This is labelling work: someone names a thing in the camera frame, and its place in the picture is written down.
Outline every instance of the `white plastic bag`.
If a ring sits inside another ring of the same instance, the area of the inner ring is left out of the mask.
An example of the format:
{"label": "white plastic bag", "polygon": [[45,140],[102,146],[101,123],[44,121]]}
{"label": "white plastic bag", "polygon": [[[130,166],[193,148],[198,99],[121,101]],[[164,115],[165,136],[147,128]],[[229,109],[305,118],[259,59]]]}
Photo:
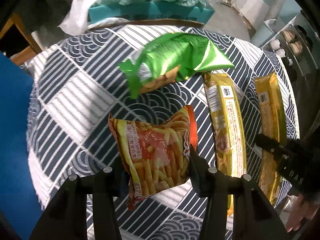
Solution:
{"label": "white plastic bag", "polygon": [[96,23],[92,23],[90,25],[88,25],[87,29],[90,30],[92,28],[99,28],[102,27],[103,25],[111,25],[111,24],[123,24],[123,23],[127,23],[130,22],[127,19],[124,18],[119,18],[119,17],[109,17],[109,18],[105,18],[103,20],[100,20]]}
{"label": "white plastic bag", "polygon": [[96,0],[73,0],[71,9],[59,27],[70,35],[79,35],[87,30],[88,10]]}

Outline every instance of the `teal box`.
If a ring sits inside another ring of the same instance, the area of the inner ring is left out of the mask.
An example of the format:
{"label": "teal box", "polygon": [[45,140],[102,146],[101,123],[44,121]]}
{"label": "teal box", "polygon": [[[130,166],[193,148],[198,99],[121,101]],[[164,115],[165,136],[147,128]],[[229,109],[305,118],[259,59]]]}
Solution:
{"label": "teal box", "polygon": [[206,8],[185,7],[171,2],[140,2],[129,5],[99,5],[89,8],[91,23],[109,17],[121,17],[128,20],[178,19],[207,23],[214,14],[208,4]]}

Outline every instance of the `blue chair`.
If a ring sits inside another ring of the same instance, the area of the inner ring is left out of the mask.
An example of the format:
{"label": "blue chair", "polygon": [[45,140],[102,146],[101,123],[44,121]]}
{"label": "blue chair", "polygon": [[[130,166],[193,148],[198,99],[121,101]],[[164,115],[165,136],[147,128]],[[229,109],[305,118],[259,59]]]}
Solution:
{"label": "blue chair", "polygon": [[29,239],[42,214],[26,144],[32,84],[32,77],[0,53],[0,210],[21,239]]}

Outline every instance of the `human hand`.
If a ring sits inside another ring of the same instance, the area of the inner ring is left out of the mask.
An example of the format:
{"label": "human hand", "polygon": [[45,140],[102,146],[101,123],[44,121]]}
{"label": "human hand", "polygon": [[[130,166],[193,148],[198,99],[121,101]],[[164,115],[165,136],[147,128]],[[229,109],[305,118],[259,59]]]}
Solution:
{"label": "human hand", "polygon": [[303,218],[312,219],[317,213],[319,204],[314,204],[309,201],[303,201],[303,195],[299,194],[297,201],[293,205],[293,210],[290,213],[287,224],[285,228],[287,232],[292,229],[294,231],[298,230],[301,226],[301,220]]}

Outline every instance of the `table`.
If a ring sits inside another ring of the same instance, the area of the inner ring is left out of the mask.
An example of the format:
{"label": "table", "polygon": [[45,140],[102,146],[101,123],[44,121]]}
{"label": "table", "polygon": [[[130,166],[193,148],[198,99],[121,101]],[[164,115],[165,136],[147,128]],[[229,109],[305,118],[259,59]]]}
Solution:
{"label": "table", "polygon": [[[261,121],[255,77],[277,73],[287,136],[299,138],[292,87],[275,54],[231,36],[193,27],[125,25],[90,31],[54,44],[25,66],[35,80],[28,111],[28,163],[43,209],[70,174],[94,174],[118,156],[107,125],[109,112],[118,119],[160,124],[185,104],[191,104],[197,121],[199,155],[214,165],[213,130],[201,75],[131,99],[125,76],[118,68],[135,50],[168,32],[206,36],[235,65],[234,69],[216,72],[228,73],[234,81],[244,125],[247,171],[256,181],[261,149],[253,139],[261,132]],[[277,204],[290,187],[284,180]],[[190,181],[140,202],[135,211],[129,211],[125,201],[114,198],[124,239],[197,239],[207,202],[197,197]],[[92,221],[92,197],[88,195],[89,239],[94,239]],[[232,229],[232,218],[227,228]],[[226,239],[231,235],[232,231],[227,230]]]}

